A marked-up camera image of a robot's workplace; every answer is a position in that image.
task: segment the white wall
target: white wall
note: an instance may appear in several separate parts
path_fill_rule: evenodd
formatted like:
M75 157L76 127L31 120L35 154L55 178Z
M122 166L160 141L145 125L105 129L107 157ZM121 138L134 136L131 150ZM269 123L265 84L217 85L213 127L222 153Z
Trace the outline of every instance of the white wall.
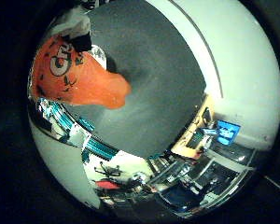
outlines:
M30 125L37 149L55 178L79 201L99 208L100 199L85 174L81 149L53 140L31 121Z
M177 18L174 15L176 8L162 8L162 3L168 4L169 1L148 2L157 6L173 24L186 19L185 16L184 19L171 19ZM210 91L216 98L217 116L242 126L236 142L257 149L270 148L280 122L280 73L271 44L259 23L235 0L173 2L197 24L214 55L223 91L223 98ZM193 41L187 37L187 31L184 27L181 34L186 41ZM203 55L203 50L200 56L195 55L198 62L205 60ZM207 69L202 64L199 62L205 73ZM214 86L215 79L205 79L208 88Z

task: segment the blue screen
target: blue screen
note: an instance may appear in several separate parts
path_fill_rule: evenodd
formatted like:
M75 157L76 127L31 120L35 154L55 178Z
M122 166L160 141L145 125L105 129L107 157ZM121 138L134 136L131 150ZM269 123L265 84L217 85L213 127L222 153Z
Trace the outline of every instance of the blue screen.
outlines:
M217 132L218 132L218 137L217 140L219 143L223 145L230 145L238 132L240 132L241 126L228 123L227 121L224 120L218 120L217 121Z

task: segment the wooden desk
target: wooden desk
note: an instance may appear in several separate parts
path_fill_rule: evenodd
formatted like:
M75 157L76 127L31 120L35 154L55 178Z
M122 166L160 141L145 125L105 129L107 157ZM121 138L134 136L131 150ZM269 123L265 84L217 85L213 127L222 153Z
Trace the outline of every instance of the wooden desk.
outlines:
M200 155L198 153L199 149L203 145L203 141L201 141L196 148L190 148L187 147L187 143L194 135L197 128L205 127L203 122L203 112L208 107L211 115L211 121L214 120L214 102L212 98L209 95L206 95L202 107L199 109L196 117L193 119L192 123L189 125L187 130L184 132L184 134L180 137L180 139L175 143L175 145L172 147L171 151L174 154L188 157L192 159L199 159Z

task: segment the desk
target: desk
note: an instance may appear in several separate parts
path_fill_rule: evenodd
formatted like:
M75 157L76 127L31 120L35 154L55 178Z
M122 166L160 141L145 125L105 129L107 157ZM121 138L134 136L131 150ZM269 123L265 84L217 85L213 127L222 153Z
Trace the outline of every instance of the desk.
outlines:
M193 119L192 123L189 125L184 134L180 137L180 139L175 143L172 147L171 151L174 154L192 158L197 160L200 158L201 154L199 154L199 149L203 146L203 141L201 141L196 148L187 147L188 142L191 140L193 135L195 134L198 128L205 127L205 120L203 118L203 114L205 109L209 109L210 114L210 122L214 120L214 102L211 96L206 95L203 101L202 107L199 109L196 117Z

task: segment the computer monitor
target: computer monitor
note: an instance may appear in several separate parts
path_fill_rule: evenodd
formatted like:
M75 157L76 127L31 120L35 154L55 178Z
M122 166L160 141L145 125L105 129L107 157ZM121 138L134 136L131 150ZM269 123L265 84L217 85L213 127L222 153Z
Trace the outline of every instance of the computer monitor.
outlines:
M235 139L238 132L240 132L241 126L233 123L229 123L224 120L217 121L217 140L219 143L229 146Z

